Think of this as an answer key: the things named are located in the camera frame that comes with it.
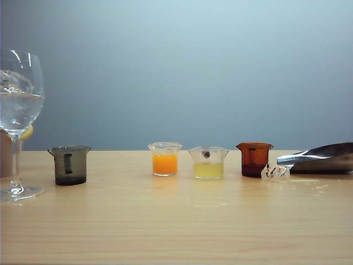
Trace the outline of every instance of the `glass stem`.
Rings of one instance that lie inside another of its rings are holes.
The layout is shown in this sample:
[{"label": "glass stem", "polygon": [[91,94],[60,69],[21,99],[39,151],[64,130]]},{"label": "glass stem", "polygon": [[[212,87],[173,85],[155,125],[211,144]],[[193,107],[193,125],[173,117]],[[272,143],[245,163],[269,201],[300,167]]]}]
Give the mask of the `glass stem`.
[{"label": "glass stem", "polygon": [[20,194],[24,191],[24,188],[19,177],[19,156],[20,156],[20,131],[10,131],[8,132],[11,136],[12,144],[12,179],[10,181],[9,192],[12,195]]}]

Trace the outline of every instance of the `amber beaker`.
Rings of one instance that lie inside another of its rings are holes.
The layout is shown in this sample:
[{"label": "amber beaker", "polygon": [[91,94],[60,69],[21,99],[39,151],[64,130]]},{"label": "amber beaker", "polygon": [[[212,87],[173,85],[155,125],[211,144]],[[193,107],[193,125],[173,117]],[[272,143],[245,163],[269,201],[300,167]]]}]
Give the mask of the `amber beaker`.
[{"label": "amber beaker", "polygon": [[265,142],[241,142],[236,146],[242,152],[242,175],[261,178],[261,171],[269,161],[273,145]]}]

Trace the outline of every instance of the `metal scoop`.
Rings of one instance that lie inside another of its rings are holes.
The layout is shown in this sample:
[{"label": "metal scoop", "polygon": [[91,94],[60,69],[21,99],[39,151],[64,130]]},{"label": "metal scoop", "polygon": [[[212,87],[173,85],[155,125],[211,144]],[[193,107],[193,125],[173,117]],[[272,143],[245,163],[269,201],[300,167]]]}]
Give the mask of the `metal scoop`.
[{"label": "metal scoop", "polygon": [[291,173],[343,174],[353,171],[353,142],[325,145],[277,158]]}]

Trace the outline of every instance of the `yellow liquid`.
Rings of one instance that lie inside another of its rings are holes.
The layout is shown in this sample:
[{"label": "yellow liquid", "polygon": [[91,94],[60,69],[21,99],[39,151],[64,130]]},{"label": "yellow liquid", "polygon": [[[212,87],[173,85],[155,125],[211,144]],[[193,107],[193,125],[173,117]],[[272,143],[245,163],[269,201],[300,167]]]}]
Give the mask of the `yellow liquid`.
[{"label": "yellow liquid", "polygon": [[223,178],[223,163],[194,163],[194,176],[202,179]]}]

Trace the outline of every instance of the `gray wall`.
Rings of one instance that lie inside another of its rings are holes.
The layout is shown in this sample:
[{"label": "gray wall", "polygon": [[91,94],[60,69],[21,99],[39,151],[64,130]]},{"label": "gray wall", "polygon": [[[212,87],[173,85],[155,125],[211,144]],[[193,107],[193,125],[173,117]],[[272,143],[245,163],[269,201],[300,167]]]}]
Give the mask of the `gray wall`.
[{"label": "gray wall", "polygon": [[351,0],[3,0],[1,22],[45,77],[25,149],[353,141]]}]

